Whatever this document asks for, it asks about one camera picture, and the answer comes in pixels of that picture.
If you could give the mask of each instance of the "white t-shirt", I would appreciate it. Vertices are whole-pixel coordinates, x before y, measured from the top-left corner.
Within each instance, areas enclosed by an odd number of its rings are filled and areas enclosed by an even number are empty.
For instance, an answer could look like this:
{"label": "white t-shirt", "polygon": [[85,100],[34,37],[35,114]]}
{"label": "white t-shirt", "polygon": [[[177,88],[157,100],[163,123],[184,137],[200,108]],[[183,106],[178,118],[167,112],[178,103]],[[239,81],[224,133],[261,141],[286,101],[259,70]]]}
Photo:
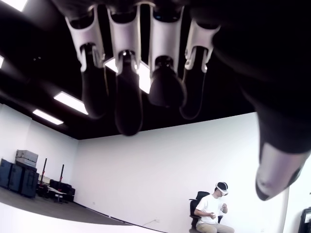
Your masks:
{"label": "white t-shirt", "polygon": [[215,218],[212,219],[211,217],[201,217],[201,219],[198,221],[198,224],[200,223],[208,223],[208,224],[216,224],[218,223],[218,215],[219,212],[222,210],[222,201],[220,198],[214,198],[211,194],[203,197],[196,207],[196,209],[201,210],[205,213],[214,213]]}

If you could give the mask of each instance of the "black ceiling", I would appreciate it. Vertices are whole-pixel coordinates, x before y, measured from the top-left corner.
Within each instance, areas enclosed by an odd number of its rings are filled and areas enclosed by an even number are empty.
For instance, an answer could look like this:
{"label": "black ceiling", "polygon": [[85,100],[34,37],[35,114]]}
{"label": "black ceiling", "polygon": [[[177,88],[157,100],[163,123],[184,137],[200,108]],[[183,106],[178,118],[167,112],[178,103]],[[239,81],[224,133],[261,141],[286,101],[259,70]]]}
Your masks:
{"label": "black ceiling", "polygon": [[[141,7],[142,60],[148,63],[150,10]],[[113,56],[107,12],[99,7],[99,20],[106,59]],[[182,22],[179,76],[183,75],[184,50],[190,17],[187,9]],[[65,19],[49,0],[28,0],[23,12],[0,1],[0,55],[5,58],[0,69],[0,102],[24,113],[50,128],[76,139],[119,134],[114,124],[113,104],[109,113],[91,120],[53,97],[64,91],[81,99],[80,63]],[[203,108],[197,119],[184,120],[178,109],[152,106],[143,94],[142,130],[230,117],[253,112],[243,97],[236,73],[212,56],[208,64]],[[109,92],[113,96],[115,73],[107,70]],[[51,124],[34,114],[36,108],[64,121]]]}

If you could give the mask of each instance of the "khaki pants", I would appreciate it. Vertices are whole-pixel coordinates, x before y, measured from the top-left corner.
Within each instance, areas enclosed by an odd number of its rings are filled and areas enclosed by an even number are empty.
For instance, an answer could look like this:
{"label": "khaki pants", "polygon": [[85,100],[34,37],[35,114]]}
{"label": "khaki pants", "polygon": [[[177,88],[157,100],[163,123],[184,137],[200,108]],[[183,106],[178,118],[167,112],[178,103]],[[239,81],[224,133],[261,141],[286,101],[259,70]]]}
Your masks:
{"label": "khaki pants", "polygon": [[232,227],[228,227],[219,223],[201,223],[196,226],[196,229],[201,233],[234,233],[234,229]]}

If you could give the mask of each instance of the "gray storage box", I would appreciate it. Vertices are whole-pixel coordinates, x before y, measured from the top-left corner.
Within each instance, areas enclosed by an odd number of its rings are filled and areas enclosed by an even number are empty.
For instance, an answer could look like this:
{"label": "gray storage box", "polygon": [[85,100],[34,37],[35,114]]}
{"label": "gray storage box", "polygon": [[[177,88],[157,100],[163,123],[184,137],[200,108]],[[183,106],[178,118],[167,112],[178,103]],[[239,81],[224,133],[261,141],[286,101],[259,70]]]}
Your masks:
{"label": "gray storage box", "polygon": [[25,159],[25,158],[16,158],[15,161],[18,161],[22,164],[26,164],[28,166],[32,166],[32,167],[35,167],[37,163],[33,162],[33,161],[30,161],[28,159]]}
{"label": "gray storage box", "polygon": [[17,150],[16,159],[17,158],[25,158],[36,163],[38,160],[38,155],[29,150]]}

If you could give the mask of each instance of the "white wall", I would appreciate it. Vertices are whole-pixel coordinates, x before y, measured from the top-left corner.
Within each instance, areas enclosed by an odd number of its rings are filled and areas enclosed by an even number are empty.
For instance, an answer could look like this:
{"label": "white wall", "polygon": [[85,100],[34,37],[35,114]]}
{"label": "white wall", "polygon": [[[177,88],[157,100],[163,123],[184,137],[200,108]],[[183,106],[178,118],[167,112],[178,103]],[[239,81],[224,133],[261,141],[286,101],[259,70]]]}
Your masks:
{"label": "white wall", "polygon": [[64,183],[70,183],[72,167],[75,154],[77,152],[78,140],[68,137],[62,133],[52,130],[44,125],[32,121],[25,149],[39,155],[37,169],[41,174],[45,158],[45,176],[59,180],[62,165],[64,164],[63,179]]}
{"label": "white wall", "polygon": [[104,214],[170,232],[189,232],[189,201],[227,182],[222,224],[237,233],[282,233],[288,191],[258,199],[256,114],[79,141],[75,201]]}
{"label": "white wall", "polygon": [[311,158],[301,171],[300,177],[290,187],[284,233],[296,233],[303,209],[311,207]]}
{"label": "white wall", "polygon": [[32,119],[3,105],[0,109],[0,158],[15,161],[17,149],[24,149]]}
{"label": "white wall", "polygon": [[30,150],[39,155],[37,172],[41,174],[48,158],[45,176],[59,180],[65,164],[63,182],[70,183],[78,140],[33,121],[14,109],[0,105],[0,158],[12,163],[17,150]]}

